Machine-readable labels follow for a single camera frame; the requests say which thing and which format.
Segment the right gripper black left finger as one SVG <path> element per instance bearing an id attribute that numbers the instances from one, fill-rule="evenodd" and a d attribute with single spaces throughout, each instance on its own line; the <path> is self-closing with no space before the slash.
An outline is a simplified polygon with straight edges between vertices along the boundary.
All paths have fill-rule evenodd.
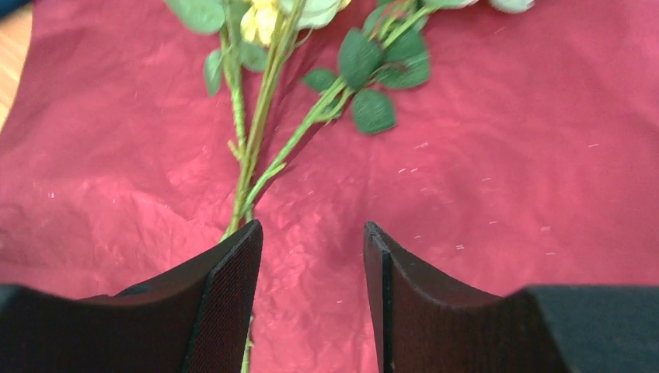
<path id="1" fill-rule="evenodd" d="M 251 221 L 215 247 L 116 295 L 1 287 L 3 372 L 238 372 L 260 269 Z"/>

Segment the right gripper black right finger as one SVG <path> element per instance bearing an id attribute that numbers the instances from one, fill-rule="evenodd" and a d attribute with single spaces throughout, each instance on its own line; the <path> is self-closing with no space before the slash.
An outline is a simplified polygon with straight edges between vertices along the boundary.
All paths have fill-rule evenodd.
<path id="1" fill-rule="evenodd" d="M 498 297 L 364 227 L 382 372 L 656 372 L 655 286 L 532 285 Z"/>

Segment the pink yellow flower bunch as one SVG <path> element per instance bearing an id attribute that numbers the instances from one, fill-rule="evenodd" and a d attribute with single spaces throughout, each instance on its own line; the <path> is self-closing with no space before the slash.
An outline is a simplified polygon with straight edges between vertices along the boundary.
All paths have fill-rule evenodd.
<path id="1" fill-rule="evenodd" d="M 439 68 L 439 25 L 517 19 L 532 1 L 227 1 L 204 77 L 225 80 L 239 174 L 224 236 L 261 217 L 263 295 L 249 313 L 244 372 L 376 372 L 358 224 L 376 202 L 395 221 L 429 190 L 384 178 L 425 143 L 447 141 L 455 96 Z"/>

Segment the maroon wrapping paper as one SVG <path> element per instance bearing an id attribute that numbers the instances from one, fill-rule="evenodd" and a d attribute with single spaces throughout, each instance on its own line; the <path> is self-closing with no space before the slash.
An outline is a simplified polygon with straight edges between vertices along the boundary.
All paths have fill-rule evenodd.
<path id="1" fill-rule="evenodd" d="M 375 372 L 363 226 L 476 288 L 658 281 L 658 3 L 433 14 L 396 126 L 311 132 L 263 191 L 254 372 Z M 1 133 L 1 280 L 115 294 L 212 247 L 239 170 L 216 37 L 161 1 L 38 1 Z"/>

